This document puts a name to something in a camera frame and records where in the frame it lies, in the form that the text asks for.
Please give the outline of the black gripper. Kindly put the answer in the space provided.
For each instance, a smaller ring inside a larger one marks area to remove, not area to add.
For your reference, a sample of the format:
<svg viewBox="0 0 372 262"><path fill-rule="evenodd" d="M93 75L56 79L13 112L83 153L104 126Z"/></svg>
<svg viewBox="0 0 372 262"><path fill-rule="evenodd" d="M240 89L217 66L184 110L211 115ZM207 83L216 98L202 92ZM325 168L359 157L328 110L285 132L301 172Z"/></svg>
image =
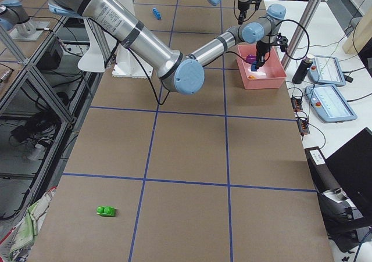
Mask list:
<svg viewBox="0 0 372 262"><path fill-rule="evenodd" d="M281 33L273 36L264 36L263 39L256 43L256 68L259 69L265 64L266 52L271 50L272 46L279 46L281 52L288 49L288 38Z"/></svg>
<svg viewBox="0 0 372 262"><path fill-rule="evenodd" d="M238 24L242 24L246 19L246 11L251 5L254 6L255 10L259 9L261 0L238 0Z"/></svg>

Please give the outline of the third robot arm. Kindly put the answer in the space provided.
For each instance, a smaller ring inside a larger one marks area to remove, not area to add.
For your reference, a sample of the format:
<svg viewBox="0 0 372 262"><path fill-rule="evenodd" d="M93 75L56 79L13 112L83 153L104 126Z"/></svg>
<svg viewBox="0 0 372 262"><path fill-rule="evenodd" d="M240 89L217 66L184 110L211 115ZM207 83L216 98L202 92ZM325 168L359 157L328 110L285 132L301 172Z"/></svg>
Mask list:
<svg viewBox="0 0 372 262"><path fill-rule="evenodd" d="M1 27L15 41L36 41L46 28L48 21L33 20L19 0L1 1Z"/></svg>

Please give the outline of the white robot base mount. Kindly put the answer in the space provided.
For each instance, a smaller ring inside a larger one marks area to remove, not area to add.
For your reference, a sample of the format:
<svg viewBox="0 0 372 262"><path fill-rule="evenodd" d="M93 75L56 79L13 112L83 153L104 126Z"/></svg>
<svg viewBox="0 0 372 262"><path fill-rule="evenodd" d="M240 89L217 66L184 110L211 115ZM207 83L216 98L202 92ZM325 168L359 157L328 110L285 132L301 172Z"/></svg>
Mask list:
<svg viewBox="0 0 372 262"><path fill-rule="evenodd" d="M78 62L78 68L93 73L103 73L112 64L112 76L144 78L145 73L133 55L93 21L84 20L90 46Z"/></svg>

